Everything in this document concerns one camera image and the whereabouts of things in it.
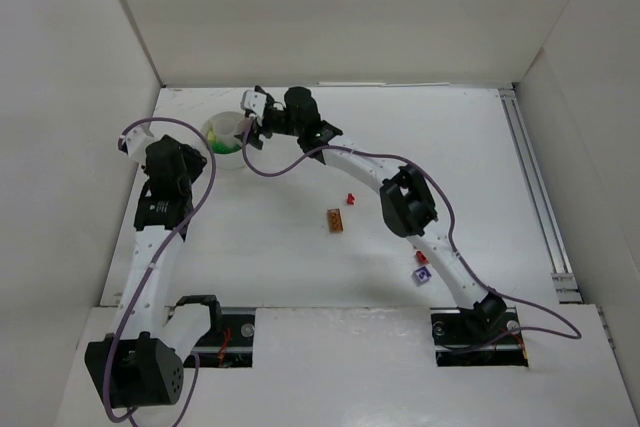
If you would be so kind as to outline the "dark green lego plate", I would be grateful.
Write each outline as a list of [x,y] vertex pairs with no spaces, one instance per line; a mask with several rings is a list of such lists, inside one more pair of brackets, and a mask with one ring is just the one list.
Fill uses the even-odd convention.
[[229,155],[229,154],[232,154],[232,153],[235,153],[235,152],[239,151],[241,149],[241,146],[240,145],[234,145],[232,147],[229,147],[229,146],[227,146],[227,145],[225,145],[223,143],[213,142],[211,144],[211,148],[212,148],[212,151],[215,154]]

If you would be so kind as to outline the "orange lego brick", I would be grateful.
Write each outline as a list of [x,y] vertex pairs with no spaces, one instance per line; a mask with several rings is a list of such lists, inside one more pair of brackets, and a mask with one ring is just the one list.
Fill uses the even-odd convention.
[[342,233],[344,231],[341,212],[337,208],[327,211],[327,223],[330,233]]

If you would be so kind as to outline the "lavender small lego piece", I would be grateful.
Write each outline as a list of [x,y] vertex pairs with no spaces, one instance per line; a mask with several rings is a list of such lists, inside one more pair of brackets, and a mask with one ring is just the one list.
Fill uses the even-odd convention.
[[417,285],[427,283],[432,277],[431,272],[426,266],[421,266],[412,273],[412,278]]

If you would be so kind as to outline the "red lego brick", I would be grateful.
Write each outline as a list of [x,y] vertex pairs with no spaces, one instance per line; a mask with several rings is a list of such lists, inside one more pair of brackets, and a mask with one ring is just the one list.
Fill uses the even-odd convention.
[[427,259],[427,257],[419,250],[415,252],[415,257],[420,265],[426,265],[429,263],[429,260]]

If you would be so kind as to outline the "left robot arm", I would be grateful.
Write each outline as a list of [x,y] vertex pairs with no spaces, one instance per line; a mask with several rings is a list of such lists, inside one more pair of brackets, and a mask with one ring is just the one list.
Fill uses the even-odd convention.
[[108,414],[174,405],[196,343],[220,328],[214,295],[184,296],[167,312],[172,272],[197,210],[192,186],[207,161],[168,135],[144,148],[147,180],[134,216],[134,252],[111,332],[88,344],[84,361]]

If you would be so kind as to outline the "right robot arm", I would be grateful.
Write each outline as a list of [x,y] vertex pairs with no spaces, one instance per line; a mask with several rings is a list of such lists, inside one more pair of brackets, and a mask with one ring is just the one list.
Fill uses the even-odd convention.
[[321,118],[312,92],[305,87],[288,89],[279,103],[256,86],[243,93],[241,109],[249,119],[244,147],[260,150],[262,140],[274,134],[294,137],[304,158],[342,171],[376,192],[384,224],[426,255],[449,289],[471,341],[488,339],[506,304],[472,273],[452,235],[435,225],[438,214],[430,188],[436,183],[428,174],[403,157],[359,150],[342,130]]

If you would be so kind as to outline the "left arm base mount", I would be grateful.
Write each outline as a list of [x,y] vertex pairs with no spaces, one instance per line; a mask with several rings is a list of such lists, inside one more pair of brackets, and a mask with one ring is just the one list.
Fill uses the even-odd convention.
[[210,329],[192,348],[199,355],[200,368],[251,368],[255,318],[255,308],[223,308],[221,329]]

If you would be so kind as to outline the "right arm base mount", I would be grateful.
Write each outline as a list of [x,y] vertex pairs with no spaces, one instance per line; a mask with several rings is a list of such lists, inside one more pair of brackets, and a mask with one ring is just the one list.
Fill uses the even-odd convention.
[[507,336],[493,341],[490,345],[477,348],[469,353],[457,353],[483,344],[510,327],[519,325],[514,308],[509,308],[503,318],[487,334],[478,337],[463,324],[462,316],[456,309],[431,311],[432,337],[435,359],[438,367],[528,367],[528,357],[522,336],[510,332]]

